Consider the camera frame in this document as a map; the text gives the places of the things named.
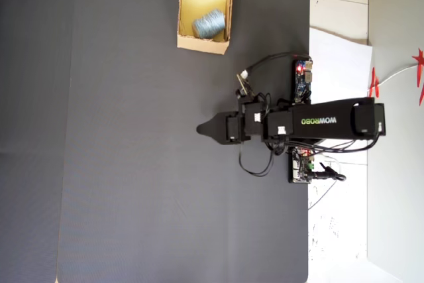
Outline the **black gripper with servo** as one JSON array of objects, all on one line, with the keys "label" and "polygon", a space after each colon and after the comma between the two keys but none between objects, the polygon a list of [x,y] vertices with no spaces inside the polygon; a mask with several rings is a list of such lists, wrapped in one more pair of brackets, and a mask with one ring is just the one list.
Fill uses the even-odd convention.
[{"label": "black gripper with servo", "polygon": [[[248,140],[245,133],[245,105],[239,101],[236,111],[220,112],[210,120],[196,127],[198,134],[209,137],[219,144],[242,144]],[[202,129],[219,129],[225,126],[225,133]]]}]

